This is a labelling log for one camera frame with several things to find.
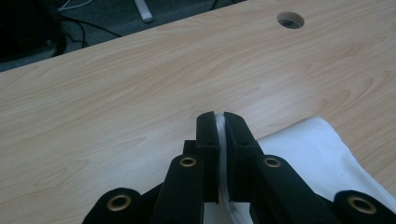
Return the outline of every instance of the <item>brass grommet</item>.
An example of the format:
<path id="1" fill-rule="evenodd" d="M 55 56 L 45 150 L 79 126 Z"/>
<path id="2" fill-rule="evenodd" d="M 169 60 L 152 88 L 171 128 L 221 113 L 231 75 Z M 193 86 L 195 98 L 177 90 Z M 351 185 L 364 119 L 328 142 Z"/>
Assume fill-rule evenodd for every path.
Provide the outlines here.
<path id="1" fill-rule="evenodd" d="M 114 204 L 114 202 L 117 199 L 123 199 L 124 202 L 122 204 Z M 118 212 L 118 211 L 124 210 L 126 207 L 128 207 L 129 204 L 131 204 L 131 201 L 132 201 L 131 197 L 128 194 L 119 194 L 119 195 L 112 197 L 110 200 L 108 200 L 107 208 L 110 211 Z"/>
<path id="2" fill-rule="evenodd" d="M 349 197 L 347 197 L 347 202 L 349 203 L 350 206 L 352 206 L 353 208 L 355 208 L 356 210 L 362 213 L 369 215 L 376 213 L 376 207 L 369 201 L 363 199 L 362 197 L 356 195 L 350 195 Z"/>
<path id="3" fill-rule="evenodd" d="M 180 165 L 184 167 L 192 167 L 197 163 L 197 160 L 193 157 L 185 157 L 180 160 Z"/>
<path id="4" fill-rule="evenodd" d="M 269 167 L 274 167 L 274 168 L 277 168 L 282 165 L 282 163 L 280 163 L 280 161 L 275 158 L 265 158 L 264 164 Z"/>

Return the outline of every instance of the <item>floor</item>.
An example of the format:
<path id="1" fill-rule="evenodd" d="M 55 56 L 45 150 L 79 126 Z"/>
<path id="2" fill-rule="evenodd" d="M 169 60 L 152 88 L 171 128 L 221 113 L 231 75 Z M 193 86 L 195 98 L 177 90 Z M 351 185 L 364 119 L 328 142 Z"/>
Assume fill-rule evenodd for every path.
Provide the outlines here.
<path id="1" fill-rule="evenodd" d="M 57 1 L 60 1 L 60 7 L 62 7 L 61 3 L 66 2 L 66 0 Z M 89 0 L 70 0 L 64 8 L 78 6 L 87 1 Z M 146 3 L 154 18 L 151 23 L 142 21 L 134 0 L 91 0 L 85 6 L 61 10 L 60 13 L 69 18 L 100 25 L 119 35 L 130 35 L 207 12 L 212 7 L 214 0 L 146 0 Z M 233 4 L 232 0 L 219 0 L 216 8 L 227 7 L 231 4 Z M 82 24 L 82 26 L 86 33 L 88 46 L 117 38 L 108 32 L 89 25 Z M 61 27 L 67 36 L 64 53 L 81 49 L 82 31 L 78 24 L 71 21 L 61 21 Z M 53 47 L 47 47 L 17 60 L 1 62 L 0 72 L 48 59 L 53 52 Z"/>

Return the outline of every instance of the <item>table surface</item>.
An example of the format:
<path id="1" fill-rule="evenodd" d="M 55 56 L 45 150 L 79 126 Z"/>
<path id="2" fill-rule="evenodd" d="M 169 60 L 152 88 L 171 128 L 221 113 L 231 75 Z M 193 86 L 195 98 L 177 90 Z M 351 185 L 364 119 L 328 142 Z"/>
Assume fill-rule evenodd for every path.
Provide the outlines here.
<path id="1" fill-rule="evenodd" d="M 396 1 L 252 0 L 1 73 L 2 223 L 80 223 L 111 189 L 146 192 L 206 111 L 256 138 L 321 116 L 396 195 Z"/>

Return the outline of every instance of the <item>gray carpet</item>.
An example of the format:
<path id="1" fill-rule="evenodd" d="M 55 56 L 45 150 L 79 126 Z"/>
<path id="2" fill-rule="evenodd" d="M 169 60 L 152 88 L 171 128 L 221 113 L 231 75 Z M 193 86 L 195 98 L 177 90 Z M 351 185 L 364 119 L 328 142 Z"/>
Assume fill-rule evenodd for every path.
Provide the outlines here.
<path id="1" fill-rule="evenodd" d="M 76 6 L 86 0 L 71 0 L 68 7 Z M 119 35 L 130 35 L 155 26 L 178 21 L 210 10 L 213 0 L 146 0 L 154 21 L 146 24 L 134 0 L 92 0 L 88 5 L 61 11 L 67 17 L 100 25 Z M 233 4 L 232 0 L 219 0 L 217 8 Z M 67 45 L 64 53 L 81 49 L 81 29 L 70 21 L 61 21 L 62 30 L 67 34 Z M 83 24 L 86 41 L 89 46 L 117 38 L 116 36 Z M 7 71 L 29 63 L 50 58 L 53 47 L 38 49 L 34 53 L 17 60 L 0 63 L 0 72 Z"/>

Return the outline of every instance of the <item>folded white cloth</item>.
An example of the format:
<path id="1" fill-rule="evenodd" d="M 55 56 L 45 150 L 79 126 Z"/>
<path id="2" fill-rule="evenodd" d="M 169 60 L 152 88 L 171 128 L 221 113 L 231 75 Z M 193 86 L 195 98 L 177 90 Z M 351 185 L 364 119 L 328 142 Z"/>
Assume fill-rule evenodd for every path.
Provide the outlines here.
<path id="1" fill-rule="evenodd" d="M 216 122 L 221 151 L 225 152 L 224 117 L 216 115 Z M 326 120 L 306 119 L 258 142 L 264 154 L 285 159 L 316 194 L 332 201 L 337 192 L 353 189 L 371 195 L 396 213 L 395 198 L 361 168 Z M 221 175 L 225 175 L 224 158 L 220 159 Z M 228 203 L 225 181 L 221 176 L 220 204 L 205 206 L 205 223 L 252 223 L 248 203 Z"/>

